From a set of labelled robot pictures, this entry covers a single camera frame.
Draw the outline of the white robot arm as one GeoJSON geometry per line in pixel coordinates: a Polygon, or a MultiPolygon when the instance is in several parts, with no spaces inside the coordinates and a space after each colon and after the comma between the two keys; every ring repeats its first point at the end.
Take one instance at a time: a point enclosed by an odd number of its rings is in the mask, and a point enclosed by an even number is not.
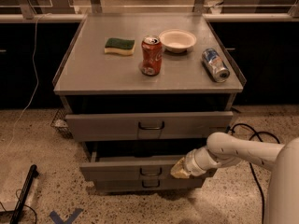
{"type": "Polygon", "coordinates": [[[204,147],[182,157],[170,174],[174,178],[187,179],[240,161],[271,172],[263,224],[299,224],[299,138],[287,144],[274,144],[213,133],[204,147]]]}

